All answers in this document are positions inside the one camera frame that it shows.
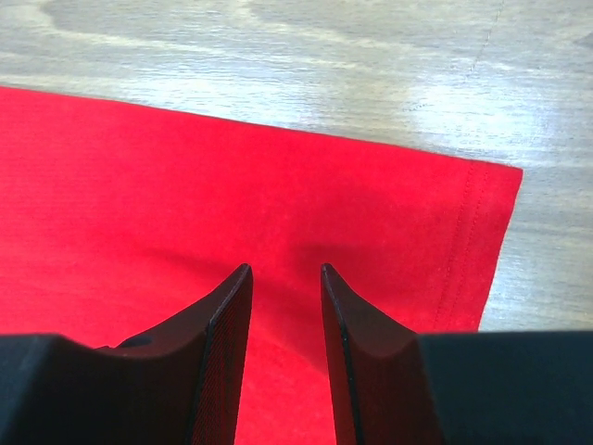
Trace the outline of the red t-shirt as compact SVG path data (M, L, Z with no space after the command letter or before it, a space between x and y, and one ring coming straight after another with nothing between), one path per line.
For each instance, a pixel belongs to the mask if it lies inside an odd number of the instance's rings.
M332 444L321 267L419 332L474 331L523 173L106 100L1 91L1 330L115 345L238 265L236 440Z

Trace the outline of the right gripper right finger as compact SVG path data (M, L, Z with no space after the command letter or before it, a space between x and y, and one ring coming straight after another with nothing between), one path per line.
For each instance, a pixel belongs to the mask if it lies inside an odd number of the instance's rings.
M588 331L418 334L321 271L340 444L588 444Z

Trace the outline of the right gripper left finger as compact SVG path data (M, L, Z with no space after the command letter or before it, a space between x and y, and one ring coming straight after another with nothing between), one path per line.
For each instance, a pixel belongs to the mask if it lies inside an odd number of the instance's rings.
M252 270L242 265L115 348L61 335L2 337L2 442L233 443L252 295Z

